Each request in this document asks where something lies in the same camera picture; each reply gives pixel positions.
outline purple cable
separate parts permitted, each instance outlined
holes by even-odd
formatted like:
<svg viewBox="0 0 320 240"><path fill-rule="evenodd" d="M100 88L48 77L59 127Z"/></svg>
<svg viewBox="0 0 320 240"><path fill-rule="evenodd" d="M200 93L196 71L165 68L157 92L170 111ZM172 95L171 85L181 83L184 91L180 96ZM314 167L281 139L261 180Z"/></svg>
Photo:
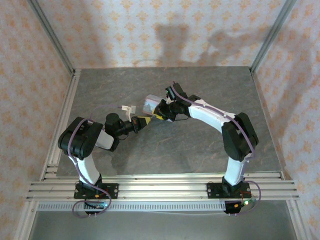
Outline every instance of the purple cable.
<svg viewBox="0 0 320 240"><path fill-rule="evenodd" d="M103 214L103 213L110 207L111 201L112 201L111 196L110 196L110 194L109 194L107 191L105 191L104 189L99 188L99 187L93 185L92 183L89 182L88 179L85 178L85 176L81 173L81 171L80 171L80 169L79 169L77 160L74 158L74 156L72 156L71 150L70 150L70 148L71 148L71 143L72 143L73 139L75 138L75 135L76 135L77 131L79 130L79 128L81 127L81 125L82 125L85 121L88 121L88 120L89 120L89 119L82 119L82 120L79 122L79 124L76 126L76 128L74 129L74 131L73 131L73 133L72 133L72 135L71 135L71 137L70 137L67 151L68 151L69 157L72 159L72 161L73 161L73 163L74 163L75 169L76 169L76 171L78 172L79 176L80 176L90 187L92 187L92 188L94 188L94 189L97 189L98 191L103 192L103 193L109 198L109 203L108 203L108 205L107 205L102 211L94 214L95 216L97 216L97 215ZM79 204L79 203L98 204L98 203L100 203L100 202L99 202L99 201L80 200L80 201L77 201L77 202L73 205L73 207L72 207L72 214L73 214L74 216L80 218L80 219L85 219L85 218L89 218L91 215L83 215L83 216L81 216L81 215L79 215L79 214L76 214L76 212L75 212L75 207L76 207L76 205Z"/></svg>
<svg viewBox="0 0 320 240"><path fill-rule="evenodd" d="M100 106L95 107L95 108L92 110L89 119L92 119L92 115L94 114L94 111L95 111L95 110L100 109L100 108L103 108L103 107L108 107L108 108L113 108L113 109L121 109L121 108L122 108L121 106L117 106L117 105L103 104L103 105L100 105Z"/></svg>
<svg viewBox="0 0 320 240"><path fill-rule="evenodd" d="M171 88L173 90L173 92L182 100L192 104L192 105L196 105L198 107L202 107L202 108L205 108L205 109L209 109L219 115L221 115L222 117L224 118L227 118L228 120L232 121L236 126L237 128L240 130L240 132L242 133L242 135L244 136L244 139L246 140L246 142L248 143L249 145L249 148L252 152L252 155L250 157L248 157L247 159L253 159L255 156L256 156L256 153L255 153L255 149L254 147L252 146L247 134L245 133L245 131L243 130L243 128L239 125L239 123L237 123L236 120L234 120L232 117L228 116L228 115L225 115L222 111L219 111L218 109L214 108L214 107L211 107L211 106L208 106L208 105L203 105L201 103L197 103L197 102L194 102L194 101L191 101L189 99L186 99L185 97L181 96L179 93L177 93L177 91L175 90L174 88L174 84L171 84Z"/></svg>

